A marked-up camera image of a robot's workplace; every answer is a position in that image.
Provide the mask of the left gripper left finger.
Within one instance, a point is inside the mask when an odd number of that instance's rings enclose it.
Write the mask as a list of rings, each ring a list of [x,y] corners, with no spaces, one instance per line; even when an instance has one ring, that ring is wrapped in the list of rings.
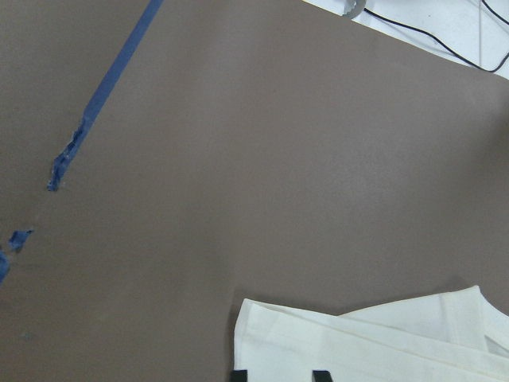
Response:
[[[232,370],[230,372],[230,382],[248,382],[247,370]]]

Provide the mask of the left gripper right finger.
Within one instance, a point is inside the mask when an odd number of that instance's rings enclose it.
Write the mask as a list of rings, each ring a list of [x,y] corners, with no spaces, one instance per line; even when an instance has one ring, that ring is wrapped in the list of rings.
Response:
[[[332,375],[327,370],[313,370],[312,382],[332,382]]]

